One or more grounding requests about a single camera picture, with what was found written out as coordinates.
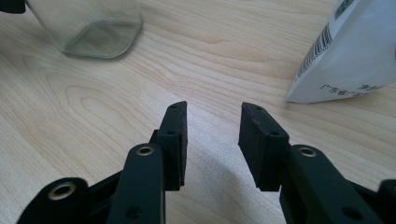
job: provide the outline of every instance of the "wood grain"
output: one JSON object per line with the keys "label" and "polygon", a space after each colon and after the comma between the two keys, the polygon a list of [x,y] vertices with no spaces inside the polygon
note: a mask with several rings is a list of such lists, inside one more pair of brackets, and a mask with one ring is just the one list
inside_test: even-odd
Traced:
{"label": "wood grain", "polygon": [[267,109],[293,144],[321,149],[348,179],[396,176],[396,86],[358,98],[285,103],[335,0],[159,0],[117,60],[64,57],[30,11],[0,14],[0,222],[53,180],[90,185],[122,168],[168,105],[187,101],[186,186],[166,195],[168,223],[284,223],[237,141],[240,105]]}

